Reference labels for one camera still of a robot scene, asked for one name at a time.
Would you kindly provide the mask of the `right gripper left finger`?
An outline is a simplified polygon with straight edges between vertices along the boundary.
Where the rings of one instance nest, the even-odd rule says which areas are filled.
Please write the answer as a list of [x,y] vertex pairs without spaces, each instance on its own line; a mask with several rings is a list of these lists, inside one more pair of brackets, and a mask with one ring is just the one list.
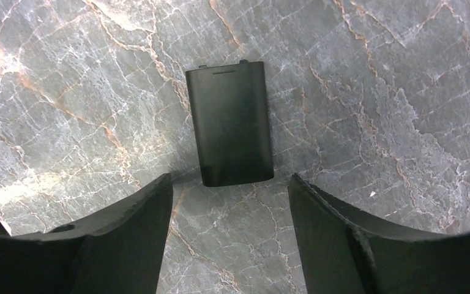
[[155,293],[173,207],[165,173],[49,232],[0,236],[0,293]]

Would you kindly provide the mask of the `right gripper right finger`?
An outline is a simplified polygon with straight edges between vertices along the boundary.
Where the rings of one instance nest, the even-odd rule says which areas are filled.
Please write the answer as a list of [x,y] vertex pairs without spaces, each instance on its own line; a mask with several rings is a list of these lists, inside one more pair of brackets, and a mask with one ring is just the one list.
[[390,222],[298,174],[288,195],[308,293],[470,293],[470,232]]

